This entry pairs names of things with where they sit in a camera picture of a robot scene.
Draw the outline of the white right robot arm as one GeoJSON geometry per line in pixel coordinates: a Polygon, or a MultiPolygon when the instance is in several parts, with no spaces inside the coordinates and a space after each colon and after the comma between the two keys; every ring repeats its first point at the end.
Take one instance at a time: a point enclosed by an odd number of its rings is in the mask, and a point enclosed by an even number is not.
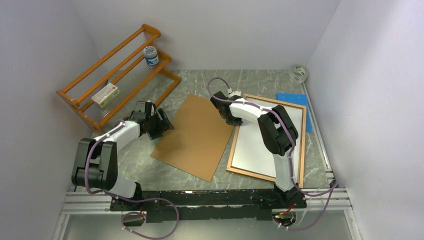
{"type": "Polygon", "coordinates": [[[235,93],[225,96],[221,91],[212,94],[210,101],[227,124],[241,126],[248,122],[258,127],[258,140],[273,158],[276,204],[304,208],[305,194],[300,190],[299,171],[293,159],[301,132],[286,108],[281,104],[258,104],[235,93]]]}

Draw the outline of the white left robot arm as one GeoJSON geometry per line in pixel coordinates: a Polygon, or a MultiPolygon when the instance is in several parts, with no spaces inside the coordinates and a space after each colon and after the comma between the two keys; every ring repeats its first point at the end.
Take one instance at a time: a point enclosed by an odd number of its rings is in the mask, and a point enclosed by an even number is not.
{"type": "Polygon", "coordinates": [[[120,176],[118,153],[142,135],[155,140],[172,129],[174,126],[161,107],[150,101],[137,101],[130,115],[119,119],[111,130],[79,141],[71,182],[89,194],[104,192],[123,199],[130,210],[139,209],[143,203],[141,185],[120,176]]]}

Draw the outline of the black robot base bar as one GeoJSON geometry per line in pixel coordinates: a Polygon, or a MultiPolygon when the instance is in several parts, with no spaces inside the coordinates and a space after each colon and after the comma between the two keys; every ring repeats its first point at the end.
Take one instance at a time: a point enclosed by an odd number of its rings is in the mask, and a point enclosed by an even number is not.
{"type": "Polygon", "coordinates": [[[215,190],[141,190],[130,200],[113,197],[112,212],[145,212],[147,223],[179,218],[227,220],[253,218],[267,221],[288,209],[304,209],[306,197],[295,188],[283,192],[277,187],[215,190]]]}

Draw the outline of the brown frame backing board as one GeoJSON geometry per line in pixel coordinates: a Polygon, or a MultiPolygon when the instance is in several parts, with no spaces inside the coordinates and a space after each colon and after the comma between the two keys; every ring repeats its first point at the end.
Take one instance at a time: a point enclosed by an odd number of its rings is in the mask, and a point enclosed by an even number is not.
{"type": "Polygon", "coordinates": [[[151,157],[211,182],[234,126],[221,118],[210,100],[189,94],[155,145],[151,157]]]}

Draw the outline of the wooden picture frame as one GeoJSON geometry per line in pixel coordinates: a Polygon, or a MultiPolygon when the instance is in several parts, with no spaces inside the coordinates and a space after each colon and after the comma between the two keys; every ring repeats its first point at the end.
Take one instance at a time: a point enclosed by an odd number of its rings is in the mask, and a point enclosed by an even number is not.
{"type": "MultiPolygon", "coordinates": [[[[299,172],[299,187],[304,183],[304,161],[306,141],[307,107],[295,103],[244,94],[246,100],[264,105],[282,105],[286,108],[295,126],[300,130],[300,138],[293,155],[294,166],[299,172]]],[[[234,139],[227,163],[227,171],[275,182],[275,168],[273,156],[259,141],[258,126],[245,121],[235,128],[234,139]]]]}

